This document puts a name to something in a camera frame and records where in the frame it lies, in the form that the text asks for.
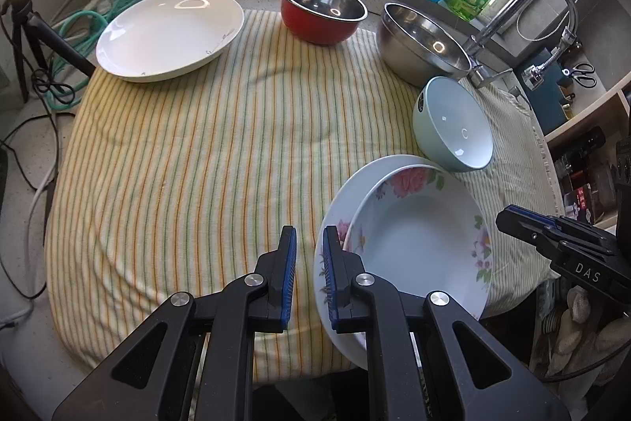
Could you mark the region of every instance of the scissors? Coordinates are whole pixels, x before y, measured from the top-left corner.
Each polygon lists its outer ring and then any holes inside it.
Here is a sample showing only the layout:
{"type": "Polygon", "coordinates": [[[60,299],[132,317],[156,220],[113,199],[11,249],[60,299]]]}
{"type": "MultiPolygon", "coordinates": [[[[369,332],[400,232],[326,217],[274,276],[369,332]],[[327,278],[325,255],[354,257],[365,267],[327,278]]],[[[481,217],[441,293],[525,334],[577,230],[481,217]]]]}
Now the scissors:
{"type": "Polygon", "coordinates": [[[583,88],[594,88],[596,86],[596,78],[592,75],[596,73],[593,65],[589,63],[579,63],[573,69],[563,69],[563,75],[572,77],[583,88]]]}

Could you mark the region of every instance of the striped cloth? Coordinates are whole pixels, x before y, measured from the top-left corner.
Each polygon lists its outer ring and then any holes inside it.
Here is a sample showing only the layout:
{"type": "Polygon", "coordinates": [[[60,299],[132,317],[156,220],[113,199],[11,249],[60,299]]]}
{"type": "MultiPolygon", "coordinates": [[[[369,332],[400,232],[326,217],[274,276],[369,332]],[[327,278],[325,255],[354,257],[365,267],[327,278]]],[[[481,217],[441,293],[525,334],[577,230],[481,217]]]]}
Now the striped cloth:
{"type": "MultiPolygon", "coordinates": [[[[493,227],[509,202],[554,213],[546,150],[529,113],[494,88],[474,94],[491,120],[496,152],[486,170],[461,179],[487,223],[493,227]]],[[[417,95],[380,61],[373,33],[316,47],[293,38],[278,13],[263,11],[246,13],[219,59],[179,78],[134,84],[98,69],[45,239],[62,342],[96,366],[169,295],[207,295],[253,270],[291,224],[299,237],[291,322],[282,335],[257,335],[254,380],[350,367],[314,305],[316,232],[355,170],[388,154],[418,153],[417,95]]],[[[491,240],[489,309],[497,312],[516,305],[549,268],[497,230],[491,240]]]]}

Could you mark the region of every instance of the faucet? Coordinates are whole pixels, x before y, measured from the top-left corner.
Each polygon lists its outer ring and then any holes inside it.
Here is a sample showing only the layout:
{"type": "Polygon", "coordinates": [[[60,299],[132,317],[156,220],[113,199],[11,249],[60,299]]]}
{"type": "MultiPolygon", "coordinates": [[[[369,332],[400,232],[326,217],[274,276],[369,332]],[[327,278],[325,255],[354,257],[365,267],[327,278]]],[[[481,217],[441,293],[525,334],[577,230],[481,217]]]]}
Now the faucet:
{"type": "MultiPolygon", "coordinates": [[[[479,89],[487,84],[490,84],[495,79],[503,76],[510,70],[504,70],[504,72],[492,74],[486,69],[478,60],[480,53],[484,49],[485,44],[497,33],[497,31],[520,9],[527,4],[530,4],[533,0],[510,0],[508,3],[497,13],[496,16],[474,36],[470,36],[463,48],[471,59],[471,72],[469,72],[468,78],[472,85],[479,89]]],[[[561,41],[552,51],[545,63],[540,65],[531,65],[522,73],[522,79],[524,84],[529,89],[534,90],[543,83],[543,73],[551,66],[556,60],[564,53],[576,41],[576,28],[579,24],[579,14],[576,9],[574,0],[566,0],[567,9],[569,13],[569,20],[567,26],[563,30],[561,41]]]]}

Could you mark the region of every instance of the white bowl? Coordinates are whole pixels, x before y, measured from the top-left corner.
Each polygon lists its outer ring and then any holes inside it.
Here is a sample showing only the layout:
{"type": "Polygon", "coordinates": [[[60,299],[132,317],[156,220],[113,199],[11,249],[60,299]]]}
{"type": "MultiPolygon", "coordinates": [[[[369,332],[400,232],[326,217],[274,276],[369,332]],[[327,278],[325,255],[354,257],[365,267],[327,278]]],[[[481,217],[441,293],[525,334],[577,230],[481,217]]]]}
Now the white bowl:
{"type": "Polygon", "coordinates": [[[471,172],[493,157],[493,135],[478,103],[455,80],[430,79],[412,113],[414,135],[428,159],[449,172],[471,172]]]}
{"type": "Polygon", "coordinates": [[[381,182],[386,175],[409,165],[428,165],[436,167],[428,159],[405,154],[380,157],[357,170],[342,185],[330,203],[329,210],[322,221],[315,245],[313,282],[315,306],[322,325],[331,341],[344,357],[362,369],[368,369],[366,346],[362,346],[353,334],[338,334],[330,326],[329,304],[326,297],[326,278],[324,273],[323,233],[328,225],[336,225],[340,241],[344,243],[357,209],[375,184],[381,182]]]}
{"type": "MultiPolygon", "coordinates": [[[[474,198],[448,173],[411,165],[364,198],[344,249],[405,293],[444,291],[479,319],[493,270],[488,227],[474,198]]],[[[356,334],[365,348],[365,336],[356,334]]]]}
{"type": "Polygon", "coordinates": [[[125,80],[171,79],[219,56],[243,23],[235,0],[143,0],[105,28],[97,60],[125,80]]]}

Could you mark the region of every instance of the red bowl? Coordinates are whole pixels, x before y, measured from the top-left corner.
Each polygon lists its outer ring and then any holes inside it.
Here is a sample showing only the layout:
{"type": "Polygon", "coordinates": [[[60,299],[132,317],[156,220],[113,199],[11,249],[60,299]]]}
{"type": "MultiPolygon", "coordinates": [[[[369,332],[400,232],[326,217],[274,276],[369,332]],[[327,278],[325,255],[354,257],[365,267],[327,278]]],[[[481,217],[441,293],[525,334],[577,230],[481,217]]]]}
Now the red bowl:
{"type": "Polygon", "coordinates": [[[368,16],[360,0],[282,0],[280,12],[295,37],[318,45],[344,41],[368,16]]]}

